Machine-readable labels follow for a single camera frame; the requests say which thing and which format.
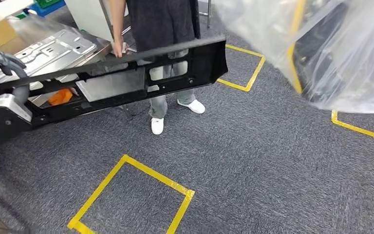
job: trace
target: orange object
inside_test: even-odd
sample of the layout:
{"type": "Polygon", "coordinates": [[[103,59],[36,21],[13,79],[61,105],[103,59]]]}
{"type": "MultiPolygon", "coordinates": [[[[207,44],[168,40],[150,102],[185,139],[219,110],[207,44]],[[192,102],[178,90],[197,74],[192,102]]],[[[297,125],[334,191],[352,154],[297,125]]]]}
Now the orange object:
{"type": "Polygon", "coordinates": [[[69,89],[61,89],[49,98],[48,102],[52,106],[63,104],[71,100],[72,93],[69,89]]]}

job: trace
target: white sneaker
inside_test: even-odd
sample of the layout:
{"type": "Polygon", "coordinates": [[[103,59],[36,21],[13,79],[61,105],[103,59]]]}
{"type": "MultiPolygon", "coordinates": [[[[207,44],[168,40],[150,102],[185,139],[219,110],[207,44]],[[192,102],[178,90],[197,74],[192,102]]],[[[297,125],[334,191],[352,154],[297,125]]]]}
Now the white sneaker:
{"type": "Polygon", "coordinates": [[[164,130],[164,118],[152,118],[151,130],[154,135],[160,135],[164,130]]]}
{"type": "Polygon", "coordinates": [[[198,100],[194,100],[189,105],[181,104],[178,100],[177,103],[181,106],[188,107],[192,112],[197,114],[202,114],[204,113],[204,111],[206,111],[206,107],[203,104],[201,104],[201,102],[199,102],[198,100]]]}

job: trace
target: yellow tape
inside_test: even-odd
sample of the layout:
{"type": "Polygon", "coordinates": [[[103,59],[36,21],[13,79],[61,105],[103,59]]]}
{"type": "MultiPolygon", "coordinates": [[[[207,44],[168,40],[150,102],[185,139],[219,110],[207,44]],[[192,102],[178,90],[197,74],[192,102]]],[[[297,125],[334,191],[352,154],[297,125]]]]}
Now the yellow tape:
{"type": "Polygon", "coordinates": [[[232,88],[239,89],[239,90],[242,90],[242,91],[245,91],[245,92],[249,92],[251,90],[253,84],[254,84],[254,81],[257,78],[257,75],[259,74],[260,70],[262,69],[262,67],[264,65],[264,62],[266,61],[266,57],[264,57],[264,55],[259,54],[257,52],[254,52],[254,51],[251,51],[251,50],[246,50],[246,49],[234,46],[234,45],[228,45],[228,44],[226,44],[226,48],[229,48],[229,49],[232,49],[232,50],[237,50],[237,51],[244,52],[244,53],[247,53],[247,54],[250,54],[250,55],[261,57],[261,60],[260,60],[259,64],[257,65],[257,67],[256,67],[256,69],[255,69],[252,77],[250,78],[249,82],[247,83],[246,87],[238,85],[238,84],[235,84],[235,83],[232,83],[230,81],[227,81],[227,80],[224,80],[224,79],[221,79],[221,78],[219,78],[217,80],[218,82],[220,82],[222,84],[225,84],[227,86],[230,86],[232,88]]]}
{"type": "MultiPolygon", "coordinates": [[[[291,26],[291,29],[290,29],[291,30],[291,35],[294,35],[299,30],[300,24],[301,24],[302,19],[303,19],[303,13],[304,13],[305,5],[306,5],[306,0],[299,0],[298,4],[296,6],[295,14],[294,14],[293,21],[292,21],[292,26],[291,26]]],[[[295,67],[295,63],[293,61],[293,53],[295,51],[295,46],[296,46],[296,44],[293,44],[287,50],[287,59],[289,60],[290,69],[291,69],[291,72],[292,72],[292,81],[293,81],[292,85],[293,85],[294,89],[296,90],[296,92],[298,94],[301,94],[302,93],[302,86],[300,84],[300,80],[299,80],[298,72],[297,72],[296,67],[295,67]]]]}
{"type": "Polygon", "coordinates": [[[85,226],[85,224],[81,223],[80,221],[78,221],[75,224],[74,229],[77,230],[77,232],[81,234],[94,234],[95,233],[93,230],[89,229],[87,226],[85,226]]]}
{"type": "Polygon", "coordinates": [[[188,205],[190,204],[193,196],[194,196],[194,191],[188,190],[188,192],[186,194],[186,197],[184,198],[183,202],[181,203],[181,206],[178,209],[177,214],[175,215],[173,221],[171,222],[171,224],[170,224],[170,226],[167,230],[167,234],[175,233],[175,230],[177,229],[178,224],[180,224],[180,221],[183,218],[184,213],[186,212],[186,210],[188,208],[188,205]]]}
{"type": "Polygon", "coordinates": [[[164,175],[156,172],[155,170],[149,168],[148,166],[146,166],[144,164],[141,164],[140,162],[138,162],[134,158],[128,157],[127,158],[127,163],[131,164],[132,166],[134,166],[135,168],[141,170],[142,172],[150,175],[151,177],[153,177],[153,178],[161,181],[162,183],[167,184],[168,186],[170,186],[173,189],[177,190],[181,194],[187,195],[188,189],[186,189],[183,186],[181,186],[180,184],[172,181],[171,179],[165,177],[164,175]]]}
{"type": "Polygon", "coordinates": [[[101,194],[101,192],[105,189],[105,187],[108,185],[108,183],[111,181],[111,179],[114,177],[114,175],[118,172],[118,170],[124,165],[124,163],[127,162],[134,166],[135,168],[141,170],[142,172],[150,175],[151,177],[159,180],[160,182],[172,187],[173,189],[177,190],[181,194],[185,195],[183,202],[181,203],[180,208],[177,211],[177,214],[175,215],[173,221],[170,224],[170,227],[167,230],[168,234],[175,233],[175,230],[177,229],[181,219],[184,216],[184,213],[186,212],[188,205],[191,202],[191,199],[194,196],[194,191],[186,189],[182,185],[174,182],[173,180],[167,178],[166,176],[154,171],[153,169],[149,168],[148,166],[138,162],[134,158],[131,158],[128,155],[123,155],[122,158],[118,161],[118,163],[114,166],[114,168],[108,173],[108,175],[104,178],[104,180],[101,182],[101,184],[97,187],[97,189],[93,192],[93,194],[88,198],[88,200],[84,203],[84,205],[79,209],[78,213],[71,219],[71,221],[68,223],[67,227],[69,229],[75,229],[81,234],[94,234],[95,232],[89,229],[85,224],[81,223],[79,220],[82,218],[82,216],[85,214],[85,212],[88,210],[88,208],[93,204],[93,202],[98,198],[98,196],[101,194]]]}
{"type": "Polygon", "coordinates": [[[238,85],[238,84],[235,84],[235,83],[229,82],[229,81],[224,80],[224,79],[221,79],[221,78],[219,78],[217,81],[220,82],[220,83],[222,83],[222,84],[225,84],[225,85],[227,85],[227,86],[230,86],[230,87],[232,87],[232,88],[235,88],[235,89],[239,89],[239,90],[242,90],[242,91],[248,92],[248,91],[247,91],[247,87],[243,87],[243,86],[241,86],[241,85],[238,85]]]}
{"type": "Polygon", "coordinates": [[[342,126],[342,127],[345,127],[347,129],[350,129],[350,130],[353,130],[353,131],[356,131],[356,132],[359,132],[359,133],[362,133],[362,134],[366,134],[368,136],[371,136],[371,137],[374,137],[374,132],[371,132],[371,131],[368,131],[366,129],[362,129],[362,128],[358,128],[356,126],[353,126],[351,124],[348,124],[348,123],[344,123],[342,121],[339,121],[337,119],[337,111],[332,111],[332,122],[334,124],[337,124],[339,126],[342,126]]]}
{"type": "Polygon", "coordinates": [[[262,59],[260,60],[259,64],[257,65],[257,68],[254,70],[252,78],[249,80],[249,82],[246,85],[246,88],[245,88],[246,92],[249,92],[251,90],[251,87],[253,86],[253,83],[256,80],[257,75],[259,74],[260,70],[262,69],[265,61],[266,61],[266,58],[263,56],[262,59]]]}
{"type": "Polygon", "coordinates": [[[246,50],[246,49],[234,46],[234,45],[226,44],[226,48],[229,48],[229,49],[232,49],[232,50],[237,50],[237,51],[247,53],[247,54],[250,54],[250,55],[254,55],[254,56],[258,56],[258,57],[264,57],[264,55],[262,55],[260,53],[257,53],[257,52],[251,51],[251,50],[246,50]]]}
{"type": "Polygon", "coordinates": [[[93,194],[88,198],[88,200],[84,203],[84,205],[79,209],[78,213],[71,219],[68,223],[67,227],[72,229],[76,226],[77,222],[82,218],[84,213],[88,210],[88,208],[94,203],[100,193],[105,189],[107,184],[111,181],[114,175],[120,170],[122,165],[125,163],[128,155],[122,156],[119,162],[114,166],[114,168],[108,173],[108,175],[104,178],[104,180],[99,184],[97,189],[93,192],[93,194]]]}

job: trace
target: human arm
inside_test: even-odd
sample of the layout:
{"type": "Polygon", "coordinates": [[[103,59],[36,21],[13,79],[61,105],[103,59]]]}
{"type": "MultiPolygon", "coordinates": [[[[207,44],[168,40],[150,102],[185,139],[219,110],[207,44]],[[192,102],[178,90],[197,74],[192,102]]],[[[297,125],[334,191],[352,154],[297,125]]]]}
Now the human arm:
{"type": "Polygon", "coordinates": [[[124,39],[122,37],[124,13],[125,13],[126,0],[109,0],[111,16],[112,16],[112,29],[114,37],[114,53],[117,57],[122,57],[122,47],[124,39]]]}

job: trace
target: clear plastic bag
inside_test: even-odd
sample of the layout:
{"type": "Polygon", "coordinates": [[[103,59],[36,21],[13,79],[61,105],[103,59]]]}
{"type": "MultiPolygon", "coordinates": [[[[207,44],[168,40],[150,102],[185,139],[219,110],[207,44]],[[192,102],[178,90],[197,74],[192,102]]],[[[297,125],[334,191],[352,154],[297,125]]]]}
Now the clear plastic bag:
{"type": "Polygon", "coordinates": [[[312,105],[374,113],[374,1],[217,0],[223,24],[312,105]]]}

